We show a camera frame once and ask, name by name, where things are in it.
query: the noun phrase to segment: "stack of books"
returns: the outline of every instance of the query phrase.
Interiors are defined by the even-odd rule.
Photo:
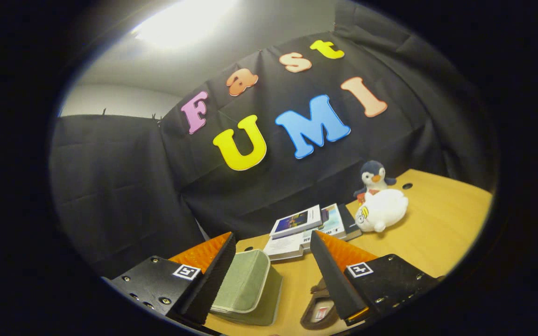
[[[316,205],[299,213],[278,219],[263,250],[271,261],[301,257],[310,250],[311,233],[319,230],[341,240],[362,234],[345,204]]]

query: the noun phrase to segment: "black fabric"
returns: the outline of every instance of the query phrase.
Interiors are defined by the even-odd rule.
[[[420,99],[440,141],[446,175],[493,189],[499,149],[476,87],[423,38],[366,7],[340,0],[335,23],[335,34],[371,53]]]
[[[62,231],[102,276],[204,241],[175,192],[153,119],[57,119],[50,174]]]
[[[492,187],[493,160],[487,121],[474,90],[432,47],[379,14],[342,2],[334,32],[323,32],[268,47],[226,68],[188,94],[163,119],[163,141],[177,190],[209,236],[226,231],[238,238],[266,234],[275,219],[315,204],[348,203],[359,189],[359,170],[368,160],[384,164],[395,177],[409,168],[449,176],[483,189]],[[328,59],[309,46],[331,41],[346,54]],[[312,62],[304,72],[287,71],[278,58],[301,53]],[[240,68],[258,83],[230,96],[227,78]],[[388,108],[375,118],[341,83],[360,76]],[[182,106],[201,91],[209,93],[206,124],[188,133]],[[295,147],[275,118],[288,110],[309,118],[309,101],[321,94],[350,135],[314,144],[314,153],[295,159]],[[254,114],[267,154],[245,171],[229,168],[212,144],[232,128],[242,153],[252,151],[246,132],[237,128]]]

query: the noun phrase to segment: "green pouch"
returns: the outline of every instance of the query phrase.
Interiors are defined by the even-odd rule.
[[[236,253],[211,313],[236,323],[271,325],[277,315],[282,278],[263,251]]]

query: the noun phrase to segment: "penguin plush toy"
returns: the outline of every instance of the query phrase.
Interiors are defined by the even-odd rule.
[[[396,179],[385,177],[385,168],[380,162],[375,160],[368,161],[362,165],[361,180],[365,187],[354,192],[354,197],[358,198],[359,202],[364,203],[361,198],[363,194],[376,194],[378,191],[387,189],[388,185],[394,185]]]

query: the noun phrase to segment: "letter m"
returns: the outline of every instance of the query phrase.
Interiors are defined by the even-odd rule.
[[[286,128],[290,135],[296,153],[296,159],[302,159],[314,151],[314,147],[305,142],[303,136],[315,145],[323,146],[323,127],[327,131],[327,140],[334,142],[350,134],[350,128],[344,125],[329,104],[326,94],[316,96],[310,100],[310,119],[294,111],[286,111],[276,119],[277,125]]]

